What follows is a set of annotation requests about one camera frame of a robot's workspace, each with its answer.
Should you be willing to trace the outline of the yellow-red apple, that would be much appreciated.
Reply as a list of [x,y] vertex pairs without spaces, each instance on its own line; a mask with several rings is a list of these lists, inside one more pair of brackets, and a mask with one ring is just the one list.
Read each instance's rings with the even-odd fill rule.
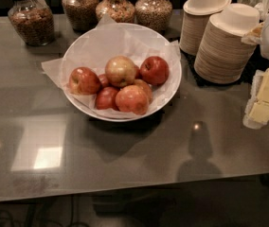
[[106,63],[105,75],[113,86],[123,88],[135,81],[135,64],[131,59],[124,56],[113,57]]

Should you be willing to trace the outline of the red apple far right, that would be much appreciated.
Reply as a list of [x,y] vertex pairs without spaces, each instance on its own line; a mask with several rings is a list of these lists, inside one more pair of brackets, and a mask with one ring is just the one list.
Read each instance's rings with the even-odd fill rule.
[[140,75],[147,83],[158,86],[166,82],[170,74],[168,63],[158,57],[150,56],[140,66]]

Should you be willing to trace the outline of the partly hidden red apple right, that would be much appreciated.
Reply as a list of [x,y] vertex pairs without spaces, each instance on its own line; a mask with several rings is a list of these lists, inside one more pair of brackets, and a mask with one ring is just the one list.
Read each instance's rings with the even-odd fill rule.
[[143,79],[136,79],[134,85],[139,86],[146,93],[149,103],[152,103],[152,89],[150,85]]

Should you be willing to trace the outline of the red apple front right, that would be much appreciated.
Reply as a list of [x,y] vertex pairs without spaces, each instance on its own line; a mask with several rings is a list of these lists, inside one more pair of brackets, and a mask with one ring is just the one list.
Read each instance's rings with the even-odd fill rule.
[[149,108],[149,99],[139,86],[130,85],[117,93],[116,105],[121,112],[142,115]]

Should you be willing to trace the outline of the small red apple middle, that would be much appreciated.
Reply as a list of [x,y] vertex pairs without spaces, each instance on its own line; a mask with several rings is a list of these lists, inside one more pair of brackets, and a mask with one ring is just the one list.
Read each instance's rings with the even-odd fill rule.
[[100,81],[101,86],[103,88],[108,87],[110,85],[110,82],[109,82],[109,80],[108,80],[108,78],[106,77],[105,74],[100,74],[99,75],[99,81]]

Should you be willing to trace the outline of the red apple front left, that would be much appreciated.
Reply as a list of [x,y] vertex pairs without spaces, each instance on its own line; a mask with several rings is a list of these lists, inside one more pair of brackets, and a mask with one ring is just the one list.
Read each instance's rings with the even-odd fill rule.
[[118,88],[105,87],[97,94],[95,105],[98,110],[113,109],[118,110],[116,105],[116,96],[119,92]]

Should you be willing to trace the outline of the red apple far left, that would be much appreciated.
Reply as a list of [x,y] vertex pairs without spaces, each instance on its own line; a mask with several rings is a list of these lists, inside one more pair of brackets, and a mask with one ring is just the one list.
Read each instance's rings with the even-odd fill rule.
[[68,81],[69,90],[74,95],[96,94],[101,83],[97,74],[88,67],[78,67],[72,71]]

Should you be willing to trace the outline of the front stack paper bowls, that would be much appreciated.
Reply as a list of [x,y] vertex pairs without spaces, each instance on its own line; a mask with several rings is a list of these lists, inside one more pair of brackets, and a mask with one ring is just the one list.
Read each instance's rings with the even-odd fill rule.
[[195,72],[217,84],[237,81],[256,48],[244,44],[242,37],[259,21],[256,9],[239,3],[211,15],[195,58]]

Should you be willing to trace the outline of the stack paper bowls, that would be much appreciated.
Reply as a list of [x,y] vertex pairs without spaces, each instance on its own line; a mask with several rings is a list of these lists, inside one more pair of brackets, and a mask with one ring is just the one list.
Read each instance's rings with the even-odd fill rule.
[[256,48],[244,44],[242,37],[259,21],[256,9],[239,3],[211,15],[195,58],[195,72],[217,84],[237,81]]
[[221,12],[231,0],[188,0],[183,6],[180,49],[195,56],[202,41],[209,17]]

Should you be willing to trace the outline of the rear stack paper bowls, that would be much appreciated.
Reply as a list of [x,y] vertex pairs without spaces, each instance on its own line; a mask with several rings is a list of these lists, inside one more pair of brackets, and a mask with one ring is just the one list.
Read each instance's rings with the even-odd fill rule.
[[183,6],[180,49],[195,56],[202,41],[209,17],[221,12],[231,0],[188,0]]

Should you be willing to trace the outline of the glass jar of grains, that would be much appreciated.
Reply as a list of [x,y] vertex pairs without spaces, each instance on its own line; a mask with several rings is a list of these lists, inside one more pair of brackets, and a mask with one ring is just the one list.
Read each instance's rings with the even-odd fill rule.
[[76,31],[86,31],[97,23],[99,0],[62,0],[64,14]]
[[159,33],[166,30],[172,15],[170,0],[137,0],[135,3],[137,22]]

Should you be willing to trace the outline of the glass jar of colourful cereal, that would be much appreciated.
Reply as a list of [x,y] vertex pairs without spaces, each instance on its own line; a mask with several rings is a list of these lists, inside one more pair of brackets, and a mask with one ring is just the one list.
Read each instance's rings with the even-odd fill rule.
[[128,0],[102,0],[96,7],[96,16],[100,20],[110,16],[117,23],[133,23],[135,6]]

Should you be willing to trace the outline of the glass jar of cereal left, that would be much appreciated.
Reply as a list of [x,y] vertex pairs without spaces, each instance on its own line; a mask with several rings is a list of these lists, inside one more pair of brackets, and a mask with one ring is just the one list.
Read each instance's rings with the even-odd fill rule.
[[46,45],[55,39],[53,14],[45,0],[12,1],[9,20],[27,45]]

